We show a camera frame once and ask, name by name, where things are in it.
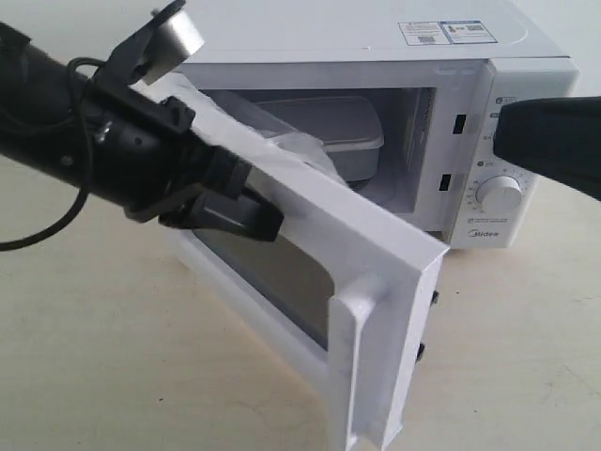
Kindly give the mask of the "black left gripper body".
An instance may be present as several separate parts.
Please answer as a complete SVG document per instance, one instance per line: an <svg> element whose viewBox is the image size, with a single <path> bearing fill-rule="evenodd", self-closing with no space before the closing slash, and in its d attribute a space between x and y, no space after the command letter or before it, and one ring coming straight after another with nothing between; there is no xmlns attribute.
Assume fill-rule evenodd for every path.
<svg viewBox="0 0 601 451"><path fill-rule="evenodd" d="M119 100L88 91L91 194L118 205L137 223L188 224L197 200L235 207L246 195L250 165L192 131L195 114L180 99L154 102L132 90Z"/></svg>

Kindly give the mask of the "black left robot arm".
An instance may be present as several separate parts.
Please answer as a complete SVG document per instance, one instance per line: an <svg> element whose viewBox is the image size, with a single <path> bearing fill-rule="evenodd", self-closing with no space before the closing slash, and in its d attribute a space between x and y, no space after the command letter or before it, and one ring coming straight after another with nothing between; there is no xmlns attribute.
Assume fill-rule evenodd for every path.
<svg viewBox="0 0 601 451"><path fill-rule="evenodd" d="M274 241L282 212L250 188L251 166L192 129L194 111L152 101L117 80L104 61L61 64L9 25L1 28L1 152L77 189L58 220L4 241L15 251L64 230L90 196L139 224L212 229Z"/></svg>

